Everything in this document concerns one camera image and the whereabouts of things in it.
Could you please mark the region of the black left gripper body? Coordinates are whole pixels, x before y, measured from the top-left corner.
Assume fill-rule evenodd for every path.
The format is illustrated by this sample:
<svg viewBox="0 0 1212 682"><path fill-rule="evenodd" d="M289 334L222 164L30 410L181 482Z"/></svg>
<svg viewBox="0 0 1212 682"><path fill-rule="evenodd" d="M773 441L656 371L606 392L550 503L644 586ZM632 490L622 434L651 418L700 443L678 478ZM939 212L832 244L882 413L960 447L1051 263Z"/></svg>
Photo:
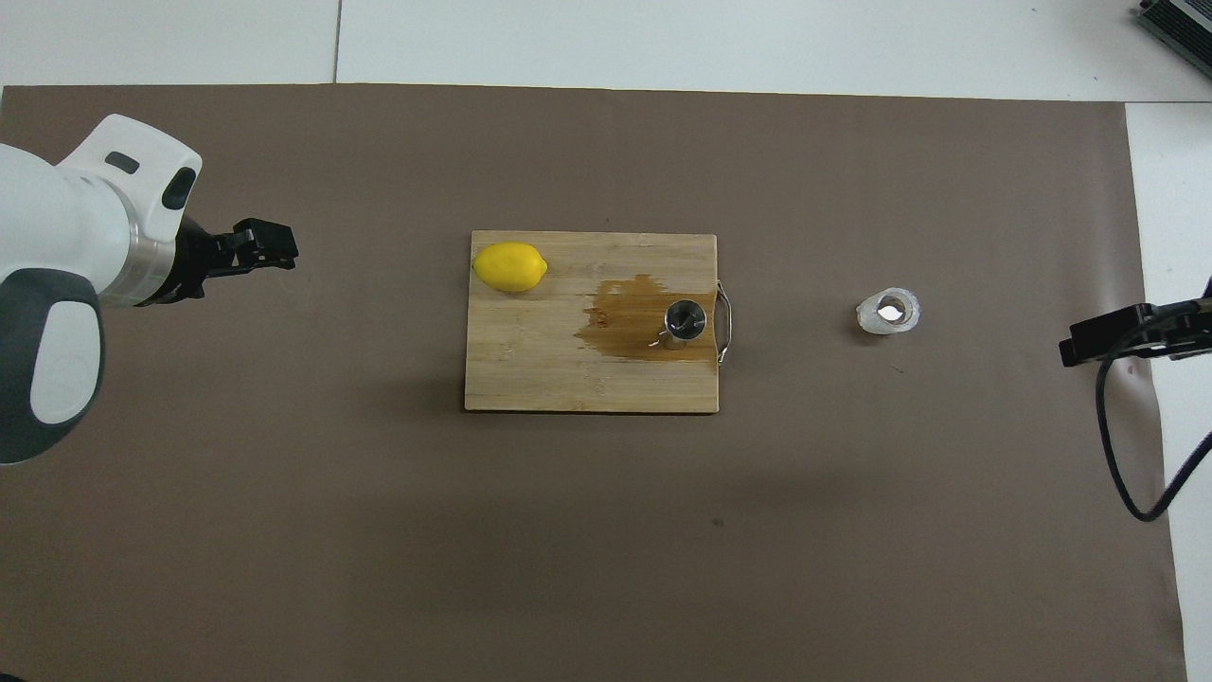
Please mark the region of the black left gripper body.
<svg viewBox="0 0 1212 682"><path fill-rule="evenodd" d="M172 305L205 296L208 269L221 258L221 237L207 233L189 216L183 217L176 236L176 250L168 276L152 294L152 305Z"/></svg>

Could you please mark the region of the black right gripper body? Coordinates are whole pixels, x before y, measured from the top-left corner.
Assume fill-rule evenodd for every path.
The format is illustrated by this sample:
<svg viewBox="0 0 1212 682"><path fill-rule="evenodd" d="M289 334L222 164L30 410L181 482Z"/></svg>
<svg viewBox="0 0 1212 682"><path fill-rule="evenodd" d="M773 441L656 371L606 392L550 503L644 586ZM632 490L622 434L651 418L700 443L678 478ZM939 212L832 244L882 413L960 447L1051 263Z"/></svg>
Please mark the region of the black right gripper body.
<svg viewBox="0 0 1212 682"><path fill-rule="evenodd" d="M1210 297L1155 306L1150 322L1160 336L1159 345L1149 350L1149 359L1182 361L1211 353Z"/></svg>

